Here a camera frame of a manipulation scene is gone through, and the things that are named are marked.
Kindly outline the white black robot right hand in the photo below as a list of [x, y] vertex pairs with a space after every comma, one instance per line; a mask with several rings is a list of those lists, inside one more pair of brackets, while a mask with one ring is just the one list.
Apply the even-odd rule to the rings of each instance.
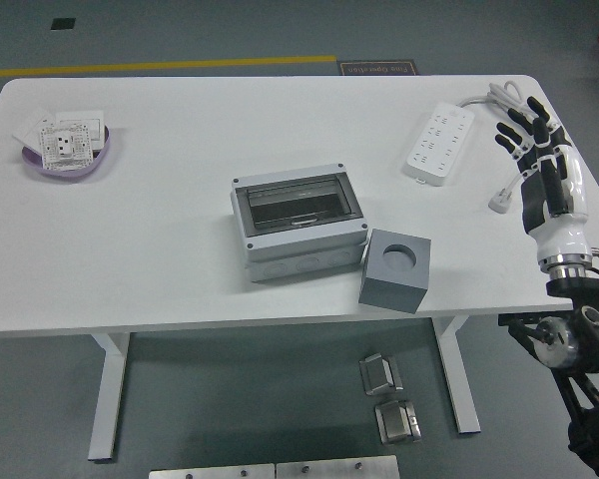
[[524, 230], [536, 243], [543, 272], [586, 269], [592, 265], [593, 253], [585, 237], [588, 209], [581, 155], [563, 125], [539, 100], [530, 96], [526, 104], [528, 114], [513, 108], [507, 112], [524, 133], [498, 123], [495, 136], [521, 175]]

